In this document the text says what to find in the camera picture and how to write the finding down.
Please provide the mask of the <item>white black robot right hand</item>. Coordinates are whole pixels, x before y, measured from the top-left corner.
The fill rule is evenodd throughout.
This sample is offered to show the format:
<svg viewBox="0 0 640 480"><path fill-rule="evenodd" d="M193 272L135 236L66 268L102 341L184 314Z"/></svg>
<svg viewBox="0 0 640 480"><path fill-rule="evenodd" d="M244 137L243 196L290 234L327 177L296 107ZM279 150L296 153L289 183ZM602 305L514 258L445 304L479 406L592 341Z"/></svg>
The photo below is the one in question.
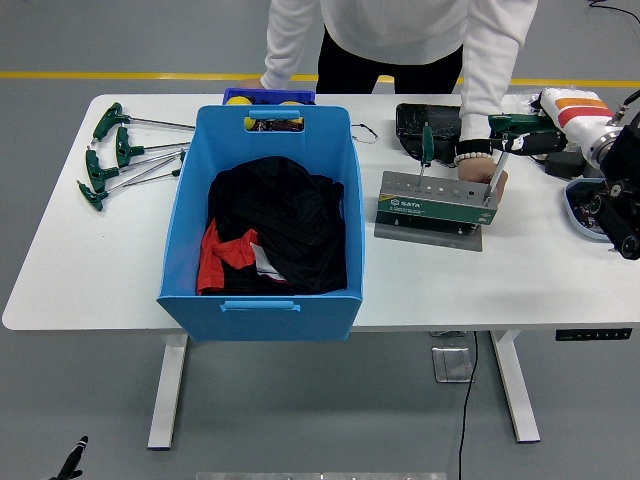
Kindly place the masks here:
<svg viewBox="0 0 640 480"><path fill-rule="evenodd" d="M545 88L511 99L508 109L489 118L493 146L521 156L581 150L598 165L617 140L621 127L614 113L591 91Z"/></svg>

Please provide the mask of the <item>person's left hand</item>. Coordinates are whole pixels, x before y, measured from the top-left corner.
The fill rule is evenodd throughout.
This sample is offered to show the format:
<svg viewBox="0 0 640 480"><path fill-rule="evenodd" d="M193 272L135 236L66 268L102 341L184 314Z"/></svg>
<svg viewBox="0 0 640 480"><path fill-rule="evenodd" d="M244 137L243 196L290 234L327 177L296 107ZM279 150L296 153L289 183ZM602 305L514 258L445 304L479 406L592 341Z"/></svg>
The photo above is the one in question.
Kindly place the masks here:
<svg viewBox="0 0 640 480"><path fill-rule="evenodd" d="M462 159L458 162L458 178L462 181L489 183L496 171L493 157Z"/></svg>

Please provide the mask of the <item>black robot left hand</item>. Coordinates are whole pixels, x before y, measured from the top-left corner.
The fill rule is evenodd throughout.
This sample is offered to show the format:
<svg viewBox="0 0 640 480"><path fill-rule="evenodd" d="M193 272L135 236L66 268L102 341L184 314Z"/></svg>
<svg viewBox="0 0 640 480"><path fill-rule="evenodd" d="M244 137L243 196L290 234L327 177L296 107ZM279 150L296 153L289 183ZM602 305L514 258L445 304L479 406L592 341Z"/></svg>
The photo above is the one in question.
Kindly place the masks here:
<svg viewBox="0 0 640 480"><path fill-rule="evenodd" d="M66 458L58 474L50 477L50 480L71 480L80 477L83 471L78 468L84 450L86 449L89 438L82 436L77 442L71 453Z"/></svg>

